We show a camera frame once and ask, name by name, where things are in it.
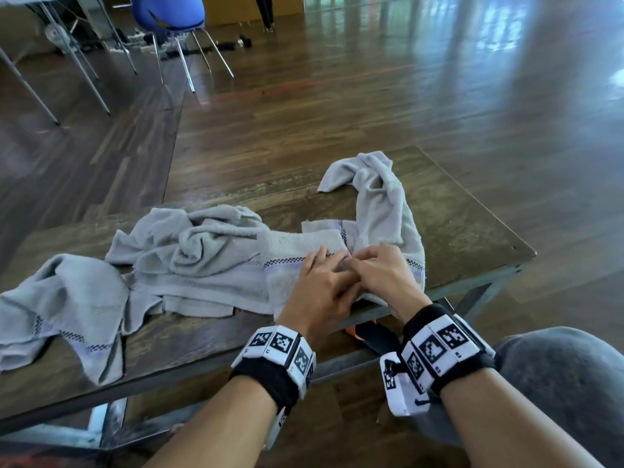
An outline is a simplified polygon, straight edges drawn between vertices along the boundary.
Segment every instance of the right hand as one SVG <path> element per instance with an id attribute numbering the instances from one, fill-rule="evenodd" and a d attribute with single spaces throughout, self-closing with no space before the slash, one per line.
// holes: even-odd
<path id="1" fill-rule="evenodd" d="M 344 263 L 360 276 L 363 291 L 384 299 L 392 315 L 403 323 L 431 304 L 397 246 L 369 246 Z"/>

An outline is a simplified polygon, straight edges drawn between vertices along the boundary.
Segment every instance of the metal table frame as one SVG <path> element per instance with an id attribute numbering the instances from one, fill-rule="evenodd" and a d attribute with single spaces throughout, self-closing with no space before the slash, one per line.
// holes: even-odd
<path id="1" fill-rule="evenodd" d="M 466 320 L 474 319 L 507 282 L 520 273 L 523 268 L 523 263 L 499 267 L 475 278 L 463 279 L 428 290 L 427 295 L 433 301 L 440 301 L 453 294 L 465 293 L 455 312 Z M 341 324 L 339 330 L 388 314 L 390 312 L 384 306 L 365 309 L 352 314 Z M 123 420 L 128 396 L 229 366 L 239 350 L 234 349 L 214 357 L 200 359 L 127 383 L 103 387 L 95 393 L 4 419 L 0 421 L 0 433 L 12 433 L 0 437 L 0 446 L 9 442 L 34 446 L 65 447 L 76 449 L 82 453 L 85 450 L 106 452 L 162 436 L 169 432 L 174 424 L 189 421 L 203 407 L 205 402 L 199 402 L 126 427 L 123 426 Z M 379 356 L 368 349 L 360 349 L 333 358 L 318 364 L 312 378 L 312 384 L 323 383 L 378 361 Z M 92 408 L 92 411 L 86 430 L 41 423 L 89 408 Z"/>

